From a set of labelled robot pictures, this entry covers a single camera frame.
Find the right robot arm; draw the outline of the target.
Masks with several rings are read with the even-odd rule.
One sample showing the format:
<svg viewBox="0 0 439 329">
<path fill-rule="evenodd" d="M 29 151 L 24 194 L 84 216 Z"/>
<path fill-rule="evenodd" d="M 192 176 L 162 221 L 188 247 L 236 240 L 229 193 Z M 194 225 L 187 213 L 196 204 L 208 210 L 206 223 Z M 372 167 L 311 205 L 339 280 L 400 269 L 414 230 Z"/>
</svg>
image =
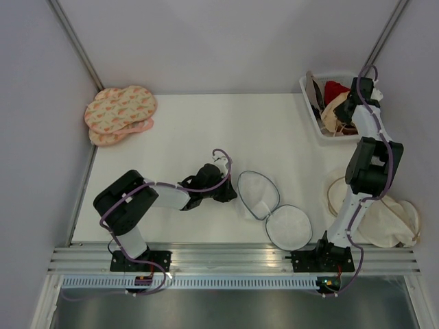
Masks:
<svg viewBox="0 0 439 329">
<path fill-rule="evenodd" d="M 390 189 L 404 147 L 392 141 L 373 99 L 375 81 L 356 77 L 345 104 L 338 110 L 357 128 L 360 140 L 346 168 L 346 196 L 334 223 L 318 241 L 313 263 L 318 271 L 354 271 L 351 247 L 367 209 Z"/>
</svg>

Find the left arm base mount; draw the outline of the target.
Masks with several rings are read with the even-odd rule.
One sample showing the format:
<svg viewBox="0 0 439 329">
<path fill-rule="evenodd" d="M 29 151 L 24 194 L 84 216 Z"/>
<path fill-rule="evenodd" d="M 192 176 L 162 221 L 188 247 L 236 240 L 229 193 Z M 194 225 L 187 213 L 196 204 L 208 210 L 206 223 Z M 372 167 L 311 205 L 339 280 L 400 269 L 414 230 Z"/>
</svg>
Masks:
<svg viewBox="0 0 439 329">
<path fill-rule="evenodd" d="M 171 265 L 172 253 L 168 250 L 147 250 L 136 262 L 128 260 L 122 251 L 112 253 L 110 262 L 110 272 L 159 272 L 158 268 L 153 265 L 160 265 L 166 272 Z"/>
</svg>

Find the white mesh laundry bag blue zipper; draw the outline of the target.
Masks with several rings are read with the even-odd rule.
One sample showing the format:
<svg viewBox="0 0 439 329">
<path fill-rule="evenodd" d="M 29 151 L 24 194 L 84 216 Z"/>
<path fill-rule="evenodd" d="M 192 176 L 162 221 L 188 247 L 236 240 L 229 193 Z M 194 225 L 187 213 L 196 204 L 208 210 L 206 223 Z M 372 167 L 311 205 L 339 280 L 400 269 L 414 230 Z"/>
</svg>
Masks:
<svg viewBox="0 0 439 329">
<path fill-rule="evenodd" d="M 281 204 L 279 189 L 269 177 L 243 171 L 237 179 L 239 216 L 263 223 L 270 242 L 283 251 L 303 248 L 312 238 L 311 222 L 300 208 Z"/>
</svg>

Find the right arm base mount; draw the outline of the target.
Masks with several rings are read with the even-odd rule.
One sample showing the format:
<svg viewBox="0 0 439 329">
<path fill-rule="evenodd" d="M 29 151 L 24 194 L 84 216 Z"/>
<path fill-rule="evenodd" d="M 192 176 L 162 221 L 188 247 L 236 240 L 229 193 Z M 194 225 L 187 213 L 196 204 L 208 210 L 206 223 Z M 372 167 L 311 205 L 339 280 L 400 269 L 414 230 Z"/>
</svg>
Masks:
<svg viewBox="0 0 439 329">
<path fill-rule="evenodd" d="M 349 249 L 340 252 L 305 250 L 291 252 L 288 259 L 291 260 L 295 273 L 353 273 L 355 266 Z"/>
</svg>

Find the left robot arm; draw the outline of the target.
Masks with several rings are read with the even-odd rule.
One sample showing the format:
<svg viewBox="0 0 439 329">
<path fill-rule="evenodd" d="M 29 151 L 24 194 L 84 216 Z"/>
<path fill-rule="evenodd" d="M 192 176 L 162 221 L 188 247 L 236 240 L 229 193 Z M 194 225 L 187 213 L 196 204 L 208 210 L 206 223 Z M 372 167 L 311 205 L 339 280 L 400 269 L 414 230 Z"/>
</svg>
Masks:
<svg viewBox="0 0 439 329">
<path fill-rule="evenodd" d="M 227 203 L 236 198 L 226 165 L 205 164 L 195 175 L 176 185 L 154 183 L 136 170 L 127 171 L 93 201 L 93 207 L 101 216 L 99 224 L 121 248 L 112 253 L 110 271 L 169 270 L 171 252 L 150 249 L 138 227 L 151 207 L 189 211 L 204 199 Z"/>
</svg>

